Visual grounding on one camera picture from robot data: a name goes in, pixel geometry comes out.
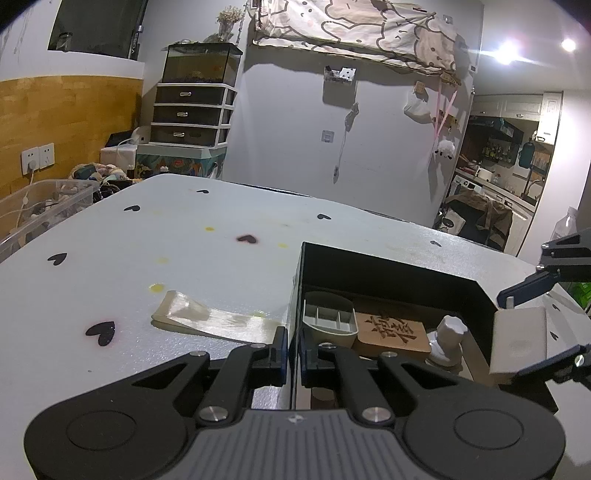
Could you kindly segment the carved wooden block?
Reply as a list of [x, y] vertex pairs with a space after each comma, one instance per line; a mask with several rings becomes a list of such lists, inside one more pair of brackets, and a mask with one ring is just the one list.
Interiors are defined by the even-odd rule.
[[362, 356], [375, 358], [392, 351], [425, 360], [431, 354], [428, 335], [421, 322], [367, 313], [356, 314], [356, 320], [359, 332], [353, 350]]

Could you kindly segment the white sponge block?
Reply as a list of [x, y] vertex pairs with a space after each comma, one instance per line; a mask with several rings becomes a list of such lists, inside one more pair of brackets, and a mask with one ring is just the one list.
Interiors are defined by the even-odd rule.
[[489, 374], [508, 384], [521, 370], [547, 358], [547, 318], [544, 307], [496, 312]]

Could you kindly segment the patterned hanging cloth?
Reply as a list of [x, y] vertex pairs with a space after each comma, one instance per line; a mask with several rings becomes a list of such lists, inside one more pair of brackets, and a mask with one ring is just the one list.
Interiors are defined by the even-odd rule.
[[457, 31], [435, 12], [393, 1], [261, 1], [252, 43], [364, 59], [456, 82]]

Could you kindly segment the dried flower vase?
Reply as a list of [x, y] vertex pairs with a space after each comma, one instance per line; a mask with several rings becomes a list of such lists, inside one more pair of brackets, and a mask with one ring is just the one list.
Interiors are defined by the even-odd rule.
[[233, 28], [235, 24], [242, 22], [245, 17], [245, 9], [235, 6], [228, 6], [222, 9], [217, 15], [218, 24], [218, 38], [221, 42], [228, 42], [231, 39]]

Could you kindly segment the clear plastic packaging sleeve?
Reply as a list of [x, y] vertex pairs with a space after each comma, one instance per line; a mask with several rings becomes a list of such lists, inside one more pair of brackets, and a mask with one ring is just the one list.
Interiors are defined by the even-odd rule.
[[151, 319], [173, 331], [242, 343], [269, 344], [284, 326], [280, 320], [209, 308], [176, 290], [166, 292]]

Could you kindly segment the white plastic drawer unit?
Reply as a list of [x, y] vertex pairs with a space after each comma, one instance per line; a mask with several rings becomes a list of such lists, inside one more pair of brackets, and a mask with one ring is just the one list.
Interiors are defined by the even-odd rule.
[[150, 141], [190, 148], [228, 145], [238, 91], [224, 83], [159, 83]]

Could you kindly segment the black storage box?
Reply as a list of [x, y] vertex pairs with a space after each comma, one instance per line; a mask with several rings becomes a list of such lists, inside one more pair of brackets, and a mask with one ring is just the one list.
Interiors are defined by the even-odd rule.
[[[290, 341], [291, 371], [301, 378], [301, 328], [304, 295], [311, 291], [363, 300], [384, 313], [399, 304], [460, 316], [485, 361], [491, 359], [497, 307], [474, 280], [376, 256], [304, 242], [294, 282], [294, 336]], [[377, 383], [378, 363], [370, 374]]]

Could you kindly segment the white washing machine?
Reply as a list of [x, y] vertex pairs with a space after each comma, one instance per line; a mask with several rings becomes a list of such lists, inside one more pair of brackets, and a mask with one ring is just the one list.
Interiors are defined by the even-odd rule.
[[465, 220], [459, 235], [518, 256], [534, 209], [492, 183], [456, 173], [445, 205]]

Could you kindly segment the glass fish tank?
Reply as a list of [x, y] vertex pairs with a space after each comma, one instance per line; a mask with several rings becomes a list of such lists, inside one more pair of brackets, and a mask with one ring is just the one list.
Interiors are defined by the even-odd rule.
[[174, 43], [167, 47], [162, 83], [235, 86], [242, 50], [231, 43]]

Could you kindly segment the white sheep plush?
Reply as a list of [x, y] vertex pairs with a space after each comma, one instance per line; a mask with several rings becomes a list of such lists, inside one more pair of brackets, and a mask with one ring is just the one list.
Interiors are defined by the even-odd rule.
[[437, 157], [448, 159], [448, 160], [453, 160], [455, 158], [455, 153], [456, 153], [455, 143], [453, 141], [447, 140], [447, 139], [442, 139], [438, 143], [438, 145], [434, 151], [434, 154]]

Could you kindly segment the clear plastic water bottle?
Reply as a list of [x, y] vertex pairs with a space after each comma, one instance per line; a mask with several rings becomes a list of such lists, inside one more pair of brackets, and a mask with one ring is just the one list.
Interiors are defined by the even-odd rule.
[[574, 207], [569, 207], [567, 214], [561, 218], [555, 225], [552, 232], [551, 239], [558, 240], [566, 236], [575, 234], [577, 232], [576, 220], [578, 210]]

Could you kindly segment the grey plastic divided tray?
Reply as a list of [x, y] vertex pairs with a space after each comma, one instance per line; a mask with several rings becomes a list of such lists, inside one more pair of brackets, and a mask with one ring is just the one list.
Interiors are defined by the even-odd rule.
[[317, 343], [352, 348], [359, 334], [353, 302], [337, 294], [311, 291], [304, 295], [301, 318]]

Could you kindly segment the white knob fixture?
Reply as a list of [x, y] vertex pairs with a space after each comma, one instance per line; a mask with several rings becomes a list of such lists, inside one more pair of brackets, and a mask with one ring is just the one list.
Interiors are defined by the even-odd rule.
[[457, 316], [446, 315], [438, 327], [427, 334], [431, 353], [428, 360], [446, 369], [455, 368], [462, 361], [462, 341], [468, 327]]

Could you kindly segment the dark wall window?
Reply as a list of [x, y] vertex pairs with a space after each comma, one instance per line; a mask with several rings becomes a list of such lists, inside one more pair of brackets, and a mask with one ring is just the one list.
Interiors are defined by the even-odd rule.
[[141, 0], [64, 0], [48, 49], [135, 60], [146, 7]]

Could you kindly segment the white wall socket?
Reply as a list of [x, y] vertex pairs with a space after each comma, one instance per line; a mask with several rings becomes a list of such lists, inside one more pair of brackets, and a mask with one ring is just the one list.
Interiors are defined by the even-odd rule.
[[49, 143], [21, 152], [21, 171], [24, 176], [55, 164], [54, 144]]

